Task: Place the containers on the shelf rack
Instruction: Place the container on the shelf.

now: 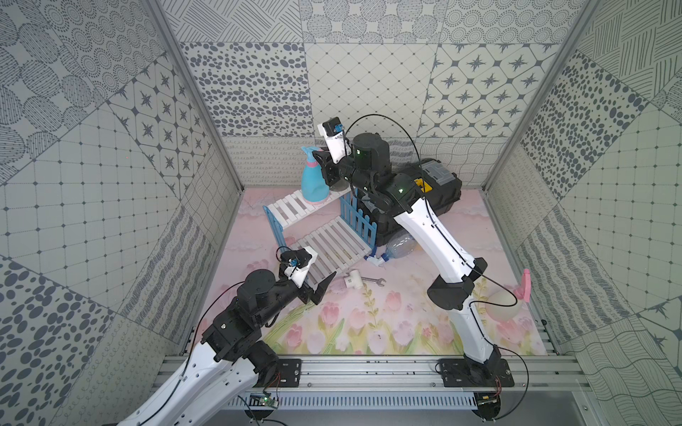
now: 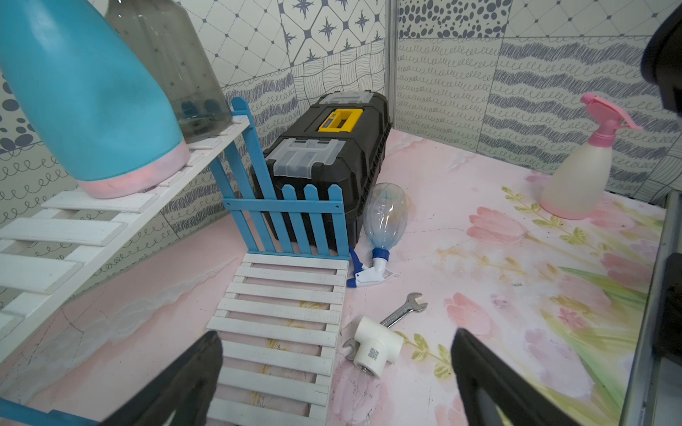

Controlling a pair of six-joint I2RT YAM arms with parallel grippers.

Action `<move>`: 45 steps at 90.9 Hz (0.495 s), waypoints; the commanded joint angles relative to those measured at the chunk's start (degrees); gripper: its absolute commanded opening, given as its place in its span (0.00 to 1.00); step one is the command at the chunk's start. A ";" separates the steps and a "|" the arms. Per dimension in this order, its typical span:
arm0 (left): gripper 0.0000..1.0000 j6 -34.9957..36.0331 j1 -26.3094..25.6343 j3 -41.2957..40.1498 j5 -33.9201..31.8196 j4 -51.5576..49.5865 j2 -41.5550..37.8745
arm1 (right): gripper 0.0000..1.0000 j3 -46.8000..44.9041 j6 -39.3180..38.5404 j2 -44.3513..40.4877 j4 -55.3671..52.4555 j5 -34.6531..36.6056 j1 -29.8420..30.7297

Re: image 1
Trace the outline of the teal pink spray bottle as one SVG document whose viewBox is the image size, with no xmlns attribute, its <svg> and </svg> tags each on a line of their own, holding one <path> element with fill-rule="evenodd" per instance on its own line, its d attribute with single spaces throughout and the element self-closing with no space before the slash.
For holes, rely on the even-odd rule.
<svg viewBox="0 0 682 426">
<path fill-rule="evenodd" d="M 326 184 L 321 165 L 314 158 L 314 152 L 321 151 L 319 147 L 302 147 L 307 157 L 307 163 L 302 174 L 301 193 L 306 202 L 318 204 L 325 202 L 330 195 L 330 188 Z"/>
</svg>

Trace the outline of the blue white slatted shelf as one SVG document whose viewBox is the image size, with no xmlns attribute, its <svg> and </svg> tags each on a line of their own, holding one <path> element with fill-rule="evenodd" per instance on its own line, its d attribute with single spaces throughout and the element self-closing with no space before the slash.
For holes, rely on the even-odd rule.
<svg viewBox="0 0 682 426">
<path fill-rule="evenodd" d="M 297 190 L 266 205 L 264 212 L 279 246 L 317 253 L 305 278 L 312 287 L 332 273 L 342 276 L 376 253 L 377 224 L 348 188 L 330 192 L 318 204 L 310 204 Z"/>
</svg>

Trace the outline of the clear spray bottle blue nozzle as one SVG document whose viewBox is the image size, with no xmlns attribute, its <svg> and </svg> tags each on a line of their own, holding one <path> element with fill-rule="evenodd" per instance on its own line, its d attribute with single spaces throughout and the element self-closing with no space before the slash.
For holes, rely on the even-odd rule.
<svg viewBox="0 0 682 426">
<path fill-rule="evenodd" d="M 381 266 L 390 260 L 406 257 L 417 248 L 417 241 L 414 237 L 403 230 L 394 234 L 386 245 L 385 252 L 380 256 L 368 256 L 366 260 L 374 266 Z"/>
</svg>

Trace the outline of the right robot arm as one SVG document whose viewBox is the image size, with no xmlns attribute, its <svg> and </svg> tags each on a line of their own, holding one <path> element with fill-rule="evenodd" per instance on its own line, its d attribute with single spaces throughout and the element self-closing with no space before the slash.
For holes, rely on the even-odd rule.
<svg viewBox="0 0 682 426">
<path fill-rule="evenodd" d="M 447 371 L 444 376 L 462 374 L 465 382 L 479 386 L 503 386 L 507 367 L 500 348 L 490 342 L 473 306 L 477 301 L 475 281 L 488 267 L 482 257 L 472 257 L 440 223 L 415 179 L 405 173 L 394 173 L 389 145 L 373 133 L 363 133 L 346 145 L 344 133 L 325 136 L 327 147 L 313 152 L 323 169 L 327 185 L 346 181 L 351 189 L 367 195 L 374 206 L 402 226 L 435 263 L 439 275 L 429 287 L 430 300 L 449 313 L 464 348 L 461 369 Z"/>
</svg>

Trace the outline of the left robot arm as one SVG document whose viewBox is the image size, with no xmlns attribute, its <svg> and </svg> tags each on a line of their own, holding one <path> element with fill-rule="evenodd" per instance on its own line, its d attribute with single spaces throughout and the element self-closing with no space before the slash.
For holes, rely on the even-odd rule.
<svg viewBox="0 0 682 426">
<path fill-rule="evenodd" d="M 330 274 L 314 288 L 305 282 L 317 257 L 310 246 L 288 248 L 279 257 L 279 273 L 251 272 L 184 363 L 122 423 L 203 425 L 257 383 L 273 383 L 279 358 L 263 341 L 262 330 L 296 299 L 321 303 L 335 276 Z"/>
</svg>

